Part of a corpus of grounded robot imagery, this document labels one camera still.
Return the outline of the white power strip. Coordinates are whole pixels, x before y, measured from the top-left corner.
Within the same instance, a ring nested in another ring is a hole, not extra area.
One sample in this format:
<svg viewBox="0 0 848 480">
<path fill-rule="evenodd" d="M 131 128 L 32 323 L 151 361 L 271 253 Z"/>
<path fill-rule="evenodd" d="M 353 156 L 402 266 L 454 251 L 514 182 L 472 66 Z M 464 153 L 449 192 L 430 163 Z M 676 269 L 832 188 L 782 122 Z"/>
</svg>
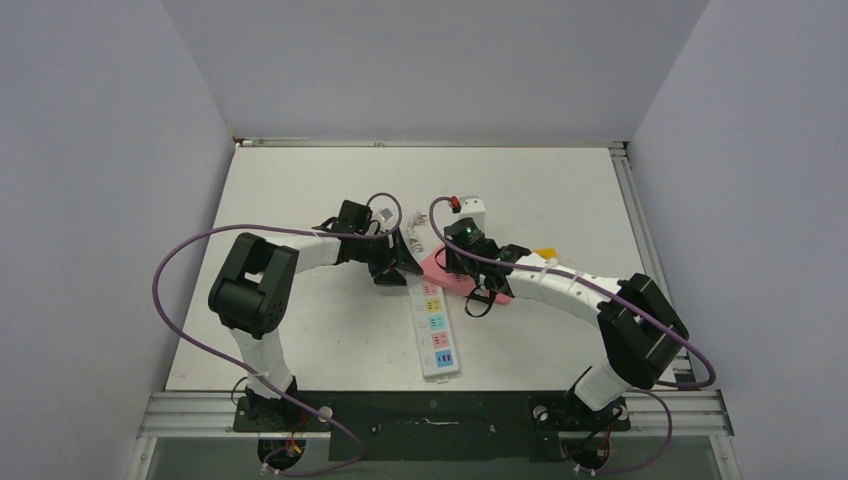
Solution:
<svg viewBox="0 0 848 480">
<path fill-rule="evenodd" d="M 423 379 L 445 383 L 461 372 L 443 289 L 406 274 L 416 347 Z"/>
</svg>

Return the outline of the yellow cube socket adapter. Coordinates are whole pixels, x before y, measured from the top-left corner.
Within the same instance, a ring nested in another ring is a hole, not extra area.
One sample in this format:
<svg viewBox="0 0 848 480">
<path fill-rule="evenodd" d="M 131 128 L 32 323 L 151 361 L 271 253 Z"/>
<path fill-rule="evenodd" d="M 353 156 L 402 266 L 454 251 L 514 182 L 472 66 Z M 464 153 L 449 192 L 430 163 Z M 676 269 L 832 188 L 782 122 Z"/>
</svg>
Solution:
<svg viewBox="0 0 848 480">
<path fill-rule="evenodd" d="M 535 249 L 534 253 L 544 258 L 545 260 L 558 258 L 558 252 L 555 248 L 539 248 Z"/>
</svg>

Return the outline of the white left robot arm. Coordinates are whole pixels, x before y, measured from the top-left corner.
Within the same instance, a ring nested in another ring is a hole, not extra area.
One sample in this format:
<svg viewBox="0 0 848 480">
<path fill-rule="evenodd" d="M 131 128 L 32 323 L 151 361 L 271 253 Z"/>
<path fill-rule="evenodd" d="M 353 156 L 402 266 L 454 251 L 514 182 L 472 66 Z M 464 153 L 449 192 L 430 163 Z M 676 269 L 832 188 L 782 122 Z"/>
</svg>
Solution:
<svg viewBox="0 0 848 480">
<path fill-rule="evenodd" d="M 273 242 L 242 233 L 232 244 L 209 292 L 208 307 L 236 340 L 242 362 L 252 368 L 246 397 L 250 406 L 259 406 L 259 417 L 270 428 L 287 429 L 298 415 L 298 403 L 291 397 L 296 379 L 279 335 L 295 275 L 347 262 L 366 265 L 381 286 L 403 286 L 407 276 L 422 274 L 398 231 L 369 230 L 381 222 L 369 205 L 345 200 L 338 214 L 313 234 Z"/>
</svg>

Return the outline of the pink triangular socket adapter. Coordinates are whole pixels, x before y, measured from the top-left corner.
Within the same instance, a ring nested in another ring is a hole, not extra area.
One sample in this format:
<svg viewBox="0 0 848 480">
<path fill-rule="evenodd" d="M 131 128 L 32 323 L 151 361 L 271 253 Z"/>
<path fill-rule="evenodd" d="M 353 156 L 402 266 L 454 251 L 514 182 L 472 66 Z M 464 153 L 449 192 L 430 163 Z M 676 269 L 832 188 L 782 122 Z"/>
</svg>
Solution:
<svg viewBox="0 0 848 480">
<path fill-rule="evenodd" d="M 469 276 L 451 273 L 446 269 L 445 249 L 446 247 L 441 245 L 420 262 L 423 270 L 421 277 L 446 292 L 462 297 L 486 293 L 486 290 L 479 288 Z"/>
</svg>

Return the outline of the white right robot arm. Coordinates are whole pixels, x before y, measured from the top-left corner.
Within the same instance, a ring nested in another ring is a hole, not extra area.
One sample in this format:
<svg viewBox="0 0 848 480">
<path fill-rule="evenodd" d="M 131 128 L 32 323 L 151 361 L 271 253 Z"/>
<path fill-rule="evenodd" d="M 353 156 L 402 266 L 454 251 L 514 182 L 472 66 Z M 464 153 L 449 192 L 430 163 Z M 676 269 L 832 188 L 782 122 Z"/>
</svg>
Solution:
<svg viewBox="0 0 848 480">
<path fill-rule="evenodd" d="M 605 408 L 631 388 L 650 389 L 689 332 L 656 282 L 593 276 L 546 260 L 531 250 L 498 245 L 471 218 L 447 226 L 447 270 L 472 279 L 489 294 L 534 300 L 598 329 L 605 357 L 569 389 L 567 419 L 579 428 L 599 421 Z"/>
</svg>

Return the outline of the pink square plug adapter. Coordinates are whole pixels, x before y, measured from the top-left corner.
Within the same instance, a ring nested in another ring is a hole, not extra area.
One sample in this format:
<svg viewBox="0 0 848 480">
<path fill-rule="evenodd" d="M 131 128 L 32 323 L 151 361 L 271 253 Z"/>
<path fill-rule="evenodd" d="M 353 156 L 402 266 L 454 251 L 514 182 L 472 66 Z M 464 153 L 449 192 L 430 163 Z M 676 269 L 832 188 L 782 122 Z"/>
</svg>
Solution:
<svg viewBox="0 0 848 480">
<path fill-rule="evenodd" d="M 512 298 L 506 294 L 489 291 L 483 295 L 484 301 L 488 304 L 507 305 L 512 301 Z"/>
</svg>

